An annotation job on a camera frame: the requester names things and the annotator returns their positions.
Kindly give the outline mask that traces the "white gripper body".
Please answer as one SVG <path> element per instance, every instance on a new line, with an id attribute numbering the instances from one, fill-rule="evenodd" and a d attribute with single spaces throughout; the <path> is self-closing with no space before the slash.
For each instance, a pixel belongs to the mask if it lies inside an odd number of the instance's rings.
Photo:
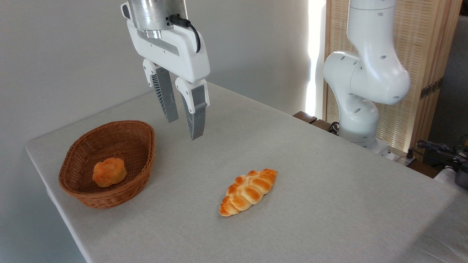
<path id="1" fill-rule="evenodd" d="M 185 2 L 124 2 L 121 12 L 140 56 L 188 82 L 209 75 L 206 46 L 188 20 Z"/>

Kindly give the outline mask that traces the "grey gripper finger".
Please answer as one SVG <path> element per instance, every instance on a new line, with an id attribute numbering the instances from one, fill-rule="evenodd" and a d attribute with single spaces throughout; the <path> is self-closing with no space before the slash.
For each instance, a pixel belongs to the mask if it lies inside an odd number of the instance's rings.
<path id="1" fill-rule="evenodd" d="M 162 107 L 163 113 L 169 123 L 179 119 L 177 105 L 170 78 L 170 72 L 156 65 L 148 59 L 144 59 L 143 67 L 149 87 L 154 88 Z"/>
<path id="2" fill-rule="evenodd" d="M 195 140 L 204 133 L 206 107 L 210 105 L 207 81 L 190 83 L 178 77 L 175 86 L 182 95 L 190 137 Z"/>

